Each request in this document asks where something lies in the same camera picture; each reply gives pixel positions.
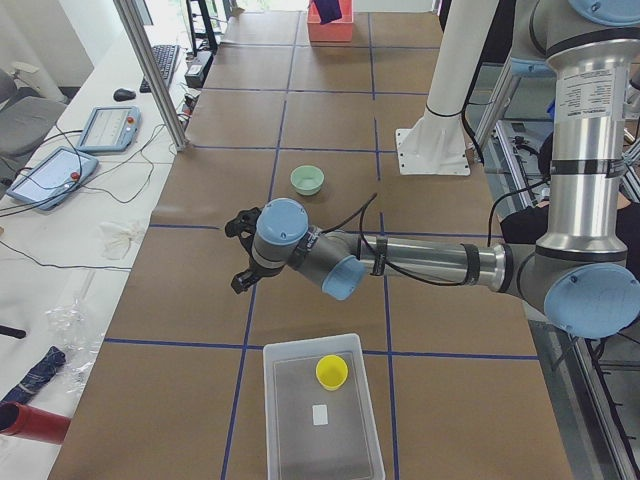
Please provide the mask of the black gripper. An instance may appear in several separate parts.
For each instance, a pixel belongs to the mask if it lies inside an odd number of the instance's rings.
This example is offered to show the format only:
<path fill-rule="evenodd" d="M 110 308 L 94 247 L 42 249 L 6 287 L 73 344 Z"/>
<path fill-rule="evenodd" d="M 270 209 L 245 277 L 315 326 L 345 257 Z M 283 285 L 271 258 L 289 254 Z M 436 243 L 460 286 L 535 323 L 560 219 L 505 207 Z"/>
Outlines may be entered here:
<path fill-rule="evenodd" d="M 236 294 L 247 292 L 258 280 L 279 275 L 283 270 L 282 261 L 272 261 L 258 254 L 249 255 L 249 268 L 233 276 L 231 287 Z"/>

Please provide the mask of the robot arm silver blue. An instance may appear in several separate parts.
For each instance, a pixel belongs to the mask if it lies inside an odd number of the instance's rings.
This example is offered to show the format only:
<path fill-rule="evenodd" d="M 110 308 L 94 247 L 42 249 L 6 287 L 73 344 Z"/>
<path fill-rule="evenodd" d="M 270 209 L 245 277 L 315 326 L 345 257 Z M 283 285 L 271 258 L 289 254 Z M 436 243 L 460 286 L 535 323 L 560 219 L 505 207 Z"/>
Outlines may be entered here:
<path fill-rule="evenodd" d="M 397 273 L 521 298 L 577 337 L 616 334 L 639 314 L 639 283 L 616 235 L 626 92 L 638 52 L 635 1 L 517 3 L 512 55 L 556 75 L 548 227 L 534 244 L 482 248 L 321 229 L 299 202 L 279 198 L 226 224 L 249 257 L 232 288 L 244 292 L 291 268 L 344 300 L 366 275 Z"/>

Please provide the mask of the person black sleeve forearm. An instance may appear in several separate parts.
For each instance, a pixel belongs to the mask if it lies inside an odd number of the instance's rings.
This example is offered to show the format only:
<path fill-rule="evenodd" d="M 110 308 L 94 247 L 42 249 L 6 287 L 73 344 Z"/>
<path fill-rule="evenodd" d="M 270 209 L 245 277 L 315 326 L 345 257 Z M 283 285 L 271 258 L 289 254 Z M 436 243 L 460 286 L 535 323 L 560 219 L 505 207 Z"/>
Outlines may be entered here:
<path fill-rule="evenodd" d="M 548 228 L 549 207 L 527 207 L 501 221 L 506 243 L 535 244 Z M 639 259 L 639 204 L 617 210 L 616 236 L 627 246 L 627 260 Z"/>

